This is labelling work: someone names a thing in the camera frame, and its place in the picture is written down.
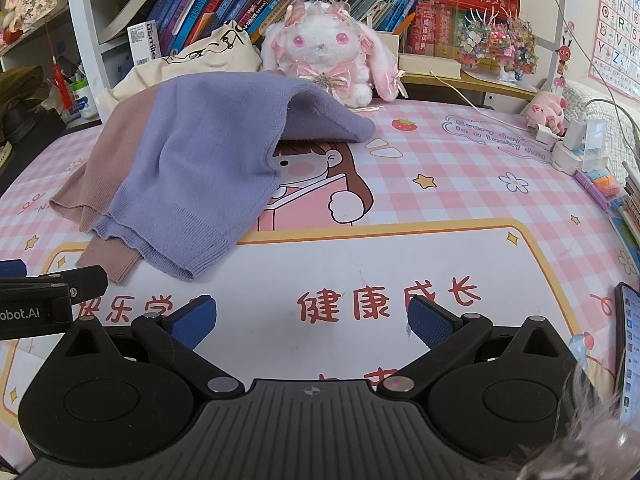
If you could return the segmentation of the white pink plush bunny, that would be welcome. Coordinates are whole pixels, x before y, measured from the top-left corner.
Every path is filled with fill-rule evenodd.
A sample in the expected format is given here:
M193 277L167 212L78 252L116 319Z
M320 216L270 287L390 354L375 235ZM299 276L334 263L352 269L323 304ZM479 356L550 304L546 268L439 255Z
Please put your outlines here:
M401 94L396 55L346 3L293 1L284 19L267 28L260 56L264 70L313 82L350 108Z

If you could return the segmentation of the white bookshelf frame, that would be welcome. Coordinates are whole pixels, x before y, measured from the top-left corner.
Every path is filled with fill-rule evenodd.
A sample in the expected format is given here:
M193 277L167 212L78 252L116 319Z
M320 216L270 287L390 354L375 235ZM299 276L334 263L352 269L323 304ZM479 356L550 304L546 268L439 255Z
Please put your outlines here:
M67 0L80 62L95 100L111 89L132 67L128 39L123 32L99 42L99 30L118 13L116 3L124 0Z

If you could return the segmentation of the black smartphone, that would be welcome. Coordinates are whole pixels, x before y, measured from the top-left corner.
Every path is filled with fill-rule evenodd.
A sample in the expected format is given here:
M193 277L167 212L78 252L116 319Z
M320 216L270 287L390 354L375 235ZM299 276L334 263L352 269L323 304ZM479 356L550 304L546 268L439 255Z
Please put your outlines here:
M624 282L614 290L615 392L620 398L620 420L639 430L640 418L640 297Z

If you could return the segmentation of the olive green garment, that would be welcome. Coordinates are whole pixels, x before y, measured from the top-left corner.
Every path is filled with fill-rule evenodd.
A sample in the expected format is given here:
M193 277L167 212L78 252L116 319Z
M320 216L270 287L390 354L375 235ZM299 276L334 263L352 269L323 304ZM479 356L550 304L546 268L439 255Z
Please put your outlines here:
M0 75L0 102L2 113L21 100L30 98L43 84L41 66L10 68Z

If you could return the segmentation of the stack of spiral notebooks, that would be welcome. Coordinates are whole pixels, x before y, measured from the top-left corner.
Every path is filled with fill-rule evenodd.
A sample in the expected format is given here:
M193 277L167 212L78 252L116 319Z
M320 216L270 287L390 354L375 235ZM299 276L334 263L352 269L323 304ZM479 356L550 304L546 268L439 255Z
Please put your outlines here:
M625 183L626 196L623 198L622 215L631 230L637 244L640 244L640 188L639 174L628 162L623 162L627 177Z

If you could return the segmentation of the purple and pink knit sweater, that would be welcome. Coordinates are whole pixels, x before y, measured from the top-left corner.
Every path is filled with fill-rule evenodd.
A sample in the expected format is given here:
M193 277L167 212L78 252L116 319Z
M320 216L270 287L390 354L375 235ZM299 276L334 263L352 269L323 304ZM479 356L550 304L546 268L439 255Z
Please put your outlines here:
M90 242L81 266L123 283L140 262L192 281L254 226L281 181L281 141L370 140L375 125L310 81L179 76L120 102L51 198Z

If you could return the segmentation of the colourful bead ornament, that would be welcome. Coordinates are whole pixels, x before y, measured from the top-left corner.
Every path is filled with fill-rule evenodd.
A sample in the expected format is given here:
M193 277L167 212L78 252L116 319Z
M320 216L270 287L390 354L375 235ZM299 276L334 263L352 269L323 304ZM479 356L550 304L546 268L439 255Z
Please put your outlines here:
M533 26L510 11L503 20L495 10L469 10L454 26L454 46L462 65L496 63L504 80L521 80L538 67Z

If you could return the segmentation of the cream canvas tote bag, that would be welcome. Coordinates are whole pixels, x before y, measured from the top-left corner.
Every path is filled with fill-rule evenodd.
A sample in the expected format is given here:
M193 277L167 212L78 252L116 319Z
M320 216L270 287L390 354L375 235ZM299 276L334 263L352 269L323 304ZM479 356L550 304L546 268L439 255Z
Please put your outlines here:
M206 72L255 73L260 66L262 60L250 35L230 21L177 54L134 66L113 89L99 94L96 105L100 112L110 116L120 102L163 81Z

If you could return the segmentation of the alphabet wall poster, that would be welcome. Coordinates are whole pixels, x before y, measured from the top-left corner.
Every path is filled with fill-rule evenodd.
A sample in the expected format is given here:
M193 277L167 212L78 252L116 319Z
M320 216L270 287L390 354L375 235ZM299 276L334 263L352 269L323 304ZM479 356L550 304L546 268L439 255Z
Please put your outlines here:
M639 0L599 0L590 77L639 101Z

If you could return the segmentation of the purple pen case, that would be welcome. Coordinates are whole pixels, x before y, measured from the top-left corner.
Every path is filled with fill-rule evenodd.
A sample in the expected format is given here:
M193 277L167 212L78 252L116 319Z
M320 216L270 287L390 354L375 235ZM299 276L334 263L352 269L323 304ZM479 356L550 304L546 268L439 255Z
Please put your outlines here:
M610 208L610 201L596 187L596 185L588 178L586 174L584 174L580 170L577 170L574 174L574 179L602 210L608 210L608 208Z

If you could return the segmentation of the white lotion bottle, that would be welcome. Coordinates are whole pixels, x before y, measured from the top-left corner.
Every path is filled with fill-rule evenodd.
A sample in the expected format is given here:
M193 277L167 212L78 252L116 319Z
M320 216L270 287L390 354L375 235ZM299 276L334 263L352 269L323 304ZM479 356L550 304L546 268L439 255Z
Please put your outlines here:
M76 108L82 118L94 119L99 117L96 102L94 102L88 79L76 80L70 88L72 89Z

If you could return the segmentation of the white power adapter block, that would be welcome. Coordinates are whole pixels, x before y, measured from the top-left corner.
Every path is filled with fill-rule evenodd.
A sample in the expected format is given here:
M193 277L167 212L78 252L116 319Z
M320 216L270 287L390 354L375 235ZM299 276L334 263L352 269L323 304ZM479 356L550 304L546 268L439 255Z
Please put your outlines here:
M551 165L574 177L603 170L608 162L605 140L608 124L603 119L586 119L571 122L564 136L554 133L549 127L536 125L535 140L551 153Z

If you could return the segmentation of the small pink plush pig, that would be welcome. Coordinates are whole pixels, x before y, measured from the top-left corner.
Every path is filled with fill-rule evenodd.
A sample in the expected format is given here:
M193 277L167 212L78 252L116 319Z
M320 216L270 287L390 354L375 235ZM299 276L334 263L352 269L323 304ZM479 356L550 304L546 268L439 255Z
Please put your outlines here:
M560 94L541 91L530 101L525 117L529 128L544 126L557 136L564 136L564 112L567 100Z

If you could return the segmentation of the red book box set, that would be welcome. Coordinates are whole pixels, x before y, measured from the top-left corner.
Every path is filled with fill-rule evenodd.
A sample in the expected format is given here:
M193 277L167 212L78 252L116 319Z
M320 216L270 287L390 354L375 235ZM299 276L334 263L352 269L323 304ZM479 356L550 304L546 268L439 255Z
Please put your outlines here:
M520 14L522 0L418 0L409 26L405 52L460 60L461 29L480 15L498 14L498 21Z

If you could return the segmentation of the cream flat box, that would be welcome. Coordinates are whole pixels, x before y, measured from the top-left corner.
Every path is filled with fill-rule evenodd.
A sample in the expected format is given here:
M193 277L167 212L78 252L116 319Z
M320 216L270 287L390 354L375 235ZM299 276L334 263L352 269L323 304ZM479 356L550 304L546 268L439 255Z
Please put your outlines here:
M399 68L406 74L451 79L459 79L461 75L461 65L452 58L401 53L398 61Z

